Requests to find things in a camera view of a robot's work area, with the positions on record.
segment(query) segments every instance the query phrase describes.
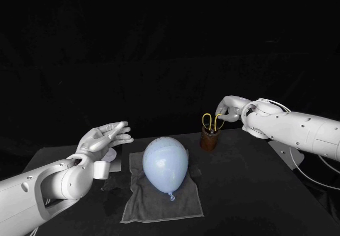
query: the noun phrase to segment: gray towel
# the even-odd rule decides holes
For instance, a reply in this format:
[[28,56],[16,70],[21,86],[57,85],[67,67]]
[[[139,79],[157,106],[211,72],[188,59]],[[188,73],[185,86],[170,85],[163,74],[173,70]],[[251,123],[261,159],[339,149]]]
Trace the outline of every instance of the gray towel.
[[121,223],[152,223],[205,216],[198,186],[189,173],[173,192],[176,200],[170,201],[169,194],[163,193],[147,179],[143,171],[143,154],[145,152],[130,154],[133,196],[126,205]]

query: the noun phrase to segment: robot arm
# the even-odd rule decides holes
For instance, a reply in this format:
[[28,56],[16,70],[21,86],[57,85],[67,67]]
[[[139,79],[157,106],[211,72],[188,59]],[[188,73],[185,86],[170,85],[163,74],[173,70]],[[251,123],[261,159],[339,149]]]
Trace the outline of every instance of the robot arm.
[[[91,129],[77,153],[0,182],[0,232],[23,236],[85,196],[96,178],[96,162],[108,149],[132,143],[127,122]],[[45,205],[44,199],[55,201]]]
[[224,101],[224,106],[219,104],[217,114],[224,114],[227,110],[235,111],[244,123],[242,129],[255,137],[270,138],[299,150],[340,161],[339,121],[290,110],[284,112],[278,105],[263,98],[253,102],[247,100],[248,103],[240,103],[245,101],[244,98],[227,96]]

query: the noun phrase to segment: light blue balloon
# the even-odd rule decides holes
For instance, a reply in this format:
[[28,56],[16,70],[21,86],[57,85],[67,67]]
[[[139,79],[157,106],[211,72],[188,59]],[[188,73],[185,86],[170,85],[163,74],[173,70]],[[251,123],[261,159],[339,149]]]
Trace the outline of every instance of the light blue balloon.
[[182,185],[188,172],[189,156],[182,143],[170,137],[157,138],[143,155],[143,169],[156,188],[170,195]]

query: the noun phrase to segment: black table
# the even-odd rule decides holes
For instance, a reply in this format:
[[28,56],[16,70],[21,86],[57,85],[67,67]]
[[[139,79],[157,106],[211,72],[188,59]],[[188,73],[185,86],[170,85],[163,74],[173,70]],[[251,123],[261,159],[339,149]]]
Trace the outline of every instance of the black table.
[[[201,169],[195,178],[205,217],[157,223],[121,224],[130,185],[101,191],[94,179],[90,193],[39,228],[38,236],[108,235],[339,235],[340,226],[315,199],[267,141],[242,129],[224,130],[212,153],[199,146],[201,133],[173,135],[189,149],[189,165]],[[146,150],[156,139],[123,145],[123,171],[130,175],[129,154]],[[44,148],[25,172],[67,158],[77,146]]]

